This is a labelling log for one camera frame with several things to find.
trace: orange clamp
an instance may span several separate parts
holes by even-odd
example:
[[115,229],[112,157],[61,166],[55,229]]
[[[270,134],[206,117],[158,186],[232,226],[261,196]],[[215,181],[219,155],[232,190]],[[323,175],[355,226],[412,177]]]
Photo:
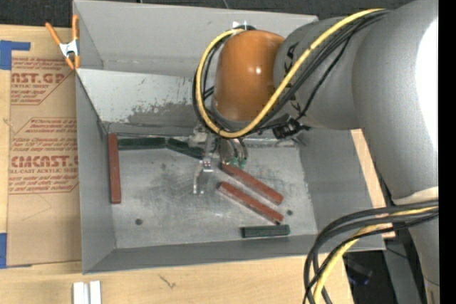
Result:
[[[71,23],[73,29],[73,40],[70,43],[62,43],[56,30],[52,27],[52,25],[49,22],[45,23],[45,27],[51,34],[51,37],[54,40],[54,42],[62,50],[67,65],[70,66],[71,70],[74,70],[75,68],[80,68],[81,66],[81,56],[79,55],[79,17],[77,14],[73,15],[73,20]],[[70,53],[74,54],[74,62],[68,57]]]

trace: wooden board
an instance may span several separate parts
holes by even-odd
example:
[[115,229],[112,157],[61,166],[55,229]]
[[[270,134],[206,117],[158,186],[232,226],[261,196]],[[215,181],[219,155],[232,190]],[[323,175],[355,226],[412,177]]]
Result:
[[[83,276],[81,262],[0,271],[0,298],[8,304],[71,304],[71,286],[101,281],[103,304],[302,303],[304,258]],[[342,262],[326,286],[334,303],[353,304]]]

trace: cardboard sheet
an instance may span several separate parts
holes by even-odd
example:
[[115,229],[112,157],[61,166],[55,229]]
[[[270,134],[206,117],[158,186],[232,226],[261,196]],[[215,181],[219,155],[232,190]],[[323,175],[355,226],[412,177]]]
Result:
[[44,27],[2,26],[0,39],[31,42],[12,55],[6,264],[79,260],[75,73]]

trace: yellow cable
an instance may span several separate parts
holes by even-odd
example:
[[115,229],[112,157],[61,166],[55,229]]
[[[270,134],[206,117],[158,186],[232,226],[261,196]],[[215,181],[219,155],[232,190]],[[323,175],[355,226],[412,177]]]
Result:
[[[408,214],[418,214],[418,213],[423,213],[425,211],[429,211],[431,209],[434,209],[435,206],[431,206],[429,208],[422,208],[422,209],[411,209],[407,211],[399,211],[397,213],[391,214],[391,216],[401,216],[401,215],[408,215]],[[364,234],[368,232],[375,231],[377,229],[380,229],[381,227],[387,226],[388,224],[374,224],[372,226],[366,226],[361,228],[359,231],[357,231],[352,237],[358,236],[359,234]],[[347,250],[354,245],[356,242],[358,242],[359,239],[355,239],[353,241],[350,241],[340,247],[336,254],[334,254],[333,257],[328,262],[328,265],[324,268],[323,272],[321,273],[320,278],[316,282],[315,290],[313,291],[313,297],[315,299],[315,302],[318,302],[318,299],[320,298],[321,291],[323,290],[323,287],[325,285],[326,279],[328,278],[329,274],[333,270],[336,262],[344,255]]]
[[266,114],[273,108],[274,104],[276,101],[279,99],[279,96],[281,93],[284,91],[286,86],[289,84],[291,79],[295,76],[297,73],[298,69],[301,67],[303,62],[308,58],[310,53],[320,46],[329,36],[331,36],[334,32],[345,26],[347,23],[350,23],[356,19],[359,19],[367,14],[373,13],[374,11],[380,11],[382,9],[369,9],[366,11],[360,11],[358,13],[355,13],[351,16],[348,16],[338,23],[334,24],[332,27],[327,29],[325,32],[323,32],[310,46],[307,48],[304,53],[298,58],[296,63],[293,65],[291,70],[286,74],[285,78],[282,80],[280,83],[279,87],[276,89],[274,94],[269,98],[268,103],[264,106],[264,108],[261,110],[261,112],[244,128],[241,130],[238,130],[236,132],[227,132],[224,130],[221,130],[219,127],[217,127],[212,120],[209,118],[209,116],[206,113],[206,108],[204,106],[204,102],[202,99],[201,95],[201,77],[202,77],[202,69],[204,67],[204,64],[206,62],[206,58],[209,55],[209,52],[214,48],[215,44],[223,39],[225,36],[234,34],[234,33],[239,33],[244,31],[244,29],[232,29],[230,31],[224,32],[218,37],[216,37],[206,48],[206,51],[203,53],[203,56],[201,57],[201,61],[199,62],[198,69],[196,72],[196,78],[195,78],[195,95],[197,99],[197,107],[199,110],[199,113],[201,114],[203,120],[206,122],[206,125],[215,133],[218,135],[225,137],[225,138],[238,138],[241,137],[250,131],[252,131],[260,122],[261,120],[266,116]]

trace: blue tape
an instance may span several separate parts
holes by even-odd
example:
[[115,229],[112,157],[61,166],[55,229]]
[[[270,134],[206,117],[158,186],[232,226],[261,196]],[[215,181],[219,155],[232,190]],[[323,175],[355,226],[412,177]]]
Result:
[[0,70],[11,70],[11,52],[30,51],[30,42],[0,41]]
[[0,269],[6,268],[6,233],[0,233]]

